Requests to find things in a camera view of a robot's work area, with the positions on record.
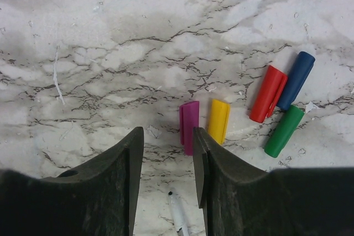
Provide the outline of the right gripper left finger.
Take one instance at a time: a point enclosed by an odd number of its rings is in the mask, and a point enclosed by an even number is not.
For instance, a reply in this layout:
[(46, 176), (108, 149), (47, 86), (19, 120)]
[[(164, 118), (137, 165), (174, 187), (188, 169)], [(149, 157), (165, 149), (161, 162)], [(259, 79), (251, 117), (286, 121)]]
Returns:
[(1, 171), (2, 235), (132, 235), (144, 130), (57, 177)]

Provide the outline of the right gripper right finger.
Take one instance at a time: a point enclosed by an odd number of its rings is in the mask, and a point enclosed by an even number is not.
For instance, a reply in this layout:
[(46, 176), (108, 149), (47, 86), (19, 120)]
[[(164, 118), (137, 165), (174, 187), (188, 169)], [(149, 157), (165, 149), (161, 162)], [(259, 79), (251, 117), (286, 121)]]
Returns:
[(352, 235), (353, 168), (263, 171), (193, 130), (199, 208), (207, 235)]

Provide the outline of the white pen purple end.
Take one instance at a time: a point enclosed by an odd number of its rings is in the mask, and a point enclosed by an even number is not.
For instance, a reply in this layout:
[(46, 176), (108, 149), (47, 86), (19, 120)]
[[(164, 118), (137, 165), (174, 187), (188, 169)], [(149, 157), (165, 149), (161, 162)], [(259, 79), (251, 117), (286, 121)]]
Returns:
[(189, 236), (188, 225), (184, 216), (182, 205), (173, 191), (168, 192), (169, 206), (174, 227), (179, 236)]

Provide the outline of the yellow pen cap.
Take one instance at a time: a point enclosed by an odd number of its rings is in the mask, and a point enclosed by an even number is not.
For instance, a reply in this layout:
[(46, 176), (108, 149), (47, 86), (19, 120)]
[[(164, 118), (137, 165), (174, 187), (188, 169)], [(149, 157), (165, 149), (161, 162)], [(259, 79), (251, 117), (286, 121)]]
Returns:
[(212, 100), (208, 133), (218, 144), (225, 142), (229, 115), (230, 104), (217, 99)]

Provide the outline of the purple pen cap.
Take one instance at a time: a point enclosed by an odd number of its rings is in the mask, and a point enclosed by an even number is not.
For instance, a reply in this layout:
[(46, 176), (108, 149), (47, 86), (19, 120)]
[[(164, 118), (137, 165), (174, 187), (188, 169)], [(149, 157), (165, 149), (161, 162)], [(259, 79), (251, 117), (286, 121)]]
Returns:
[(179, 107), (180, 142), (187, 156), (193, 155), (193, 129), (199, 127), (199, 106), (199, 101), (192, 101)]

